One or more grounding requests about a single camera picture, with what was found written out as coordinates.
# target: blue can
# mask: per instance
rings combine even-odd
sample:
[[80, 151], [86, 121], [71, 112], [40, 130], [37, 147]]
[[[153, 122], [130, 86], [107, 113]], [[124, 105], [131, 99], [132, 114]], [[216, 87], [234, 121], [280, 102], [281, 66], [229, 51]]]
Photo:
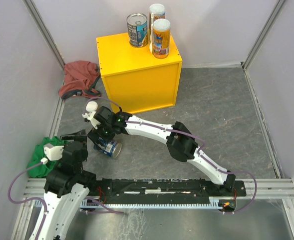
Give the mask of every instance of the blue can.
[[133, 13], [127, 17], [129, 42], [133, 47], [142, 48], [148, 44], [147, 16]]
[[114, 140], [107, 142], [101, 137], [99, 137], [99, 141], [101, 143], [99, 144], [99, 147], [101, 149], [99, 149], [96, 145], [93, 146], [93, 149], [98, 150], [99, 152], [106, 154], [113, 159], [115, 159], [119, 155], [122, 147], [122, 144], [120, 142]]

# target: yellow box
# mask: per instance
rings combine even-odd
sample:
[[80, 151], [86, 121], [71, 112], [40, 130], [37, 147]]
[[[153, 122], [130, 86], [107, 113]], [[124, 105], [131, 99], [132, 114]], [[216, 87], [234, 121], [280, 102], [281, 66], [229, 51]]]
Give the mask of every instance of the yellow box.
[[[133, 47], [128, 33], [97, 38], [100, 73], [108, 98], [132, 114], [176, 104], [182, 58], [170, 36], [169, 55], [155, 58]], [[112, 110], [118, 108], [112, 104]]]

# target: green part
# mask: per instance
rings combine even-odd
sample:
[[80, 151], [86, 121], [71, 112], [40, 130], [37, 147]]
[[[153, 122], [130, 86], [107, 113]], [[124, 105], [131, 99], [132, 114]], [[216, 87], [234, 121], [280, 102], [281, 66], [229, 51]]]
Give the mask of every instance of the green part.
[[[40, 160], [45, 157], [45, 153], [43, 151], [43, 146], [46, 144], [52, 144], [53, 146], [62, 146], [64, 144], [69, 143], [66, 140], [60, 140], [58, 137], [54, 136], [52, 139], [44, 137], [42, 143], [40, 145], [36, 145], [35, 150], [33, 152], [31, 162], [28, 163], [27, 168], [34, 166], [40, 163]], [[28, 171], [28, 174], [31, 178], [43, 178], [47, 176], [47, 174], [53, 169], [56, 161], [48, 161], [46, 165], [40, 165]]]

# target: can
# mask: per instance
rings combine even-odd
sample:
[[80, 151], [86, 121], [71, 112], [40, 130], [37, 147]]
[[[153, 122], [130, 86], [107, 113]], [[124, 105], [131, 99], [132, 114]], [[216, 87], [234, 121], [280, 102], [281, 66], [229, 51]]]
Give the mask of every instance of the can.
[[98, 150], [99, 152], [106, 154], [113, 159], [115, 159], [119, 155], [122, 147], [122, 144], [120, 142], [114, 140], [107, 142], [101, 137], [99, 137], [99, 141], [101, 142], [101, 144], [98, 144], [99, 147], [97, 145], [94, 145], [93, 149]]
[[158, 59], [164, 59], [169, 55], [170, 22], [160, 18], [153, 23], [152, 54]]
[[149, 32], [151, 33], [151, 13], [153, 13], [153, 21], [164, 19], [166, 16], [165, 6], [160, 3], [152, 4], [149, 7]]
[[127, 17], [129, 42], [133, 47], [142, 48], [148, 44], [147, 17], [133, 13]]

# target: red cloth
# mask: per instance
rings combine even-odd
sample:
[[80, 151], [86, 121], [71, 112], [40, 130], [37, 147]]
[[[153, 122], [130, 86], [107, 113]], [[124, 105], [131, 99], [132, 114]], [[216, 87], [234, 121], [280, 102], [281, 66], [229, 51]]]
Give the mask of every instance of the red cloth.
[[59, 90], [59, 96], [65, 93], [78, 91], [76, 96], [88, 97], [100, 96], [100, 91], [90, 87], [99, 79], [99, 72], [96, 71], [96, 64], [89, 61], [74, 61], [64, 66], [65, 84]]

